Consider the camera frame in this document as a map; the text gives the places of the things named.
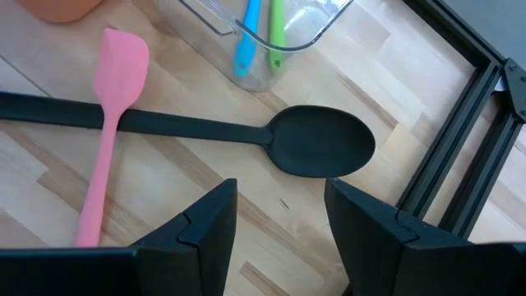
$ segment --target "black serving spoon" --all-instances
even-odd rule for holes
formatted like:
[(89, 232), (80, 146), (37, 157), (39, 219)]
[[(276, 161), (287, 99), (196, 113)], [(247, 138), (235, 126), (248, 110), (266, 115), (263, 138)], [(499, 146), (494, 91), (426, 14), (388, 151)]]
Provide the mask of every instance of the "black serving spoon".
[[(0, 93), (0, 119), (101, 128), (97, 104)], [(234, 141), (263, 147), (283, 171), (302, 177), (338, 177), (365, 165), (375, 151), (371, 130), (338, 109), (300, 105), (278, 113), (265, 127), (128, 110), (119, 131)]]

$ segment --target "wood grain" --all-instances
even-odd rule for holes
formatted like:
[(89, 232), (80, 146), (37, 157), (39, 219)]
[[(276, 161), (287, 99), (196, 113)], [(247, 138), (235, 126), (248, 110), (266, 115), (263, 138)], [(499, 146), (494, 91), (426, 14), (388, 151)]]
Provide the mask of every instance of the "wood grain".
[[(395, 204), (473, 67), (400, 0), (357, 0), (275, 86), (237, 88), (156, 16), (151, 0), (107, 0), (81, 21), (50, 25), (0, 0), (0, 89), (97, 102), (92, 91), (106, 26), (151, 50), (137, 109), (254, 126), (280, 110), (319, 104), (358, 116), (376, 153), (343, 177)], [(491, 121), (493, 105), (439, 192), (438, 223)], [(100, 131), (0, 122), (0, 247), (66, 247), (94, 165)], [(482, 211), (474, 242), (526, 240), (526, 132)], [(324, 180), (279, 171), (255, 146), (119, 133), (103, 245), (127, 245), (226, 178), (237, 178), (238, 228), (226, 295), (329, 295), (348, 280), (330, 232)]]

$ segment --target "blue handle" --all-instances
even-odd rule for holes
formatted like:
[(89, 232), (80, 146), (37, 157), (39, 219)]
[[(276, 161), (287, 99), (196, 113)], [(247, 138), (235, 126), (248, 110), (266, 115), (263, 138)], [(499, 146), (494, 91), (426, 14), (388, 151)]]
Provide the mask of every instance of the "blue handle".
[[(260, 17), (261, 0), (248, 0), (247, 11), (243, 24), (252, 32), (257, 33), (257, 24)], [(256, 55), (256, 41), (250, 35), (243, 32), (241, 41), (236, 48), (234, 61), (234, 74), (243, 78), (247, 75), (252, 64), (252, 59)]]

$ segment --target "green handle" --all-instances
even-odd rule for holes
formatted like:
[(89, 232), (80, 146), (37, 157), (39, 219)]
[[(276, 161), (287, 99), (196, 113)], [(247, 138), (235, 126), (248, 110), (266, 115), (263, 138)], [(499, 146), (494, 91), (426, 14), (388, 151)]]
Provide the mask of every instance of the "green handle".
[[(280, 47), (285, 46), (285, 15), (283, 0), (270, 1), (270, 43)], [(270, 50), (270, 69), (274, 73), (279, 72), (283, 66), (284, 53)]]

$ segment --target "clear plastic container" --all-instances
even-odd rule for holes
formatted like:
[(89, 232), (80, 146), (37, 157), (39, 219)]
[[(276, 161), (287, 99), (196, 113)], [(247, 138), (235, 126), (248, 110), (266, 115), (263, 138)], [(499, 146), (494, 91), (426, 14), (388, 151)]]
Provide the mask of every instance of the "clear plastic container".
[(168, 27), (236, 85), (261, 91), (353, 0), (159, 0)]

